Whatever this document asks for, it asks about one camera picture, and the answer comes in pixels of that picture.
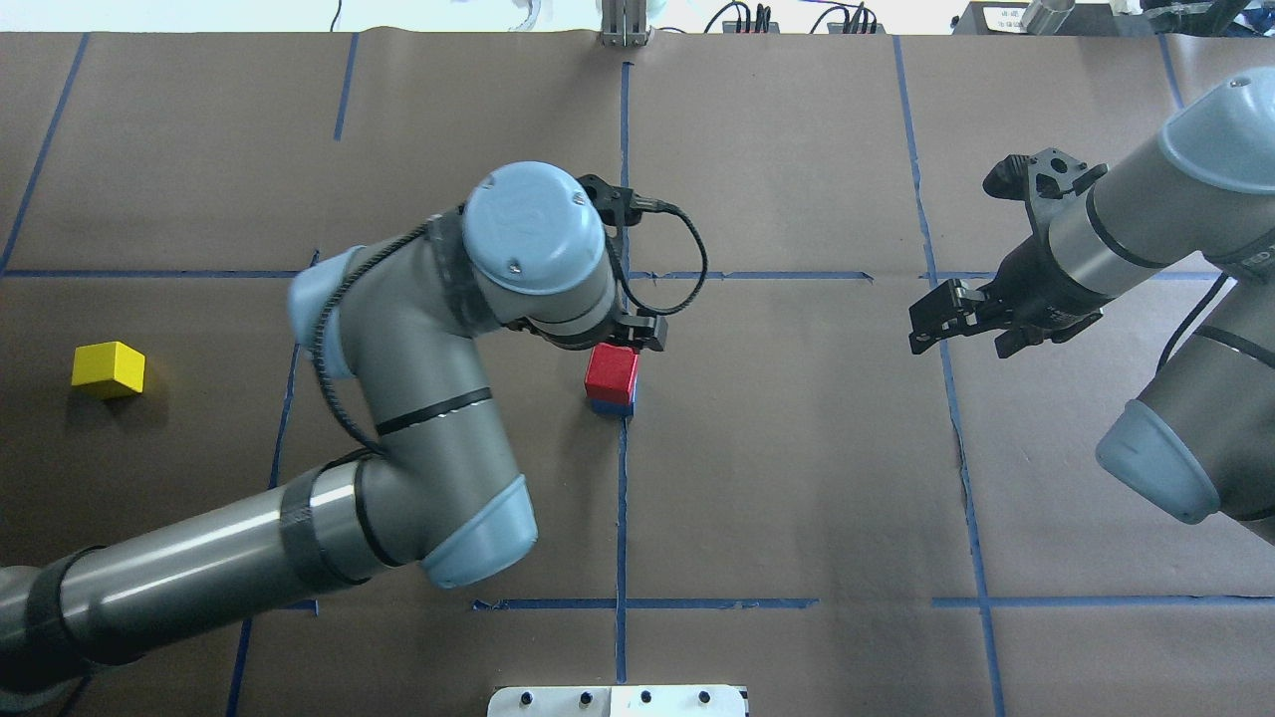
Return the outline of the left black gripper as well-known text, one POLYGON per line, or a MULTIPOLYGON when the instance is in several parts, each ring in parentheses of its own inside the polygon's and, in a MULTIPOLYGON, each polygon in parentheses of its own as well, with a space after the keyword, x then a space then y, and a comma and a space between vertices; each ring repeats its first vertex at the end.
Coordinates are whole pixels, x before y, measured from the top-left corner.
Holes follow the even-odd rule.
POLYGON ((616 347, 629 347, 640 351, 650 350, 653 353, 663 353, 666 350, 666 336, 668 324, 663 315, 643 315, 615 310, 606 314, 597 322, 589 322, 585 330, 569 330, 566 323, 548 324, 538 323, 538 336, 555 344, 558 350, 585 351, 597 344, 611 344, 616 347))

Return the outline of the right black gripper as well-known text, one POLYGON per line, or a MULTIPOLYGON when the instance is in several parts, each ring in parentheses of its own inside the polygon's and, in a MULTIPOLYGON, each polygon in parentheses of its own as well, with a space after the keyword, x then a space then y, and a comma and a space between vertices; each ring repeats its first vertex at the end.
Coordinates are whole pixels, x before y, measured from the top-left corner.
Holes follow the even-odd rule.
POLYGON ((964 279, 946 279, 912 304, 907 344, 919 356, 943 339, 979 336, 1002 328, 994 341, 1000 358, 1024 347, 1065 344, 1102 316, 1104 295, 1085 290, 1057 263, 1044 244, 1020 244, 980 290, 964 279), (975 315, 991 301, 993 322, 975 315))

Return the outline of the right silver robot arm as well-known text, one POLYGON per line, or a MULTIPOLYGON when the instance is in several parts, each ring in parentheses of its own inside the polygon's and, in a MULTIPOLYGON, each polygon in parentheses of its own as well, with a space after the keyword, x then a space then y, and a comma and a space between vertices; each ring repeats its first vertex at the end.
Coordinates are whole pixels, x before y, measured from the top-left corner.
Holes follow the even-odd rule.
POLYGON ((991 279, 938 282, 907 310, 915 355, 993 333, 1000 358, 1065 344, 1184 258, 1214 268, 1096 462, 1183 526, 1221 515, 1272 541, 1274 74, 1238 70, 1116 166, 1057 148, 1006 154, 986 195, 1029 233, 991 279))

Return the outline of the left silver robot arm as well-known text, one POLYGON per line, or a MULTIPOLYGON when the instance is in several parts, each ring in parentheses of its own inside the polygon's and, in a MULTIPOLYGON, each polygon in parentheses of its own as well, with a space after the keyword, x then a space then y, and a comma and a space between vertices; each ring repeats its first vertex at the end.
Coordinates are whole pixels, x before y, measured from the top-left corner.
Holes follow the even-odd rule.
POLYGON ((660 351, 618 240, 683 209, 537 159, 456 207, 297 276, 293 336, 357 449, 279 487, 41 569, 3 569, 3 712, 194 638, 419 563, 442 589, 519 563, 538 537, 476 339, 660 351))

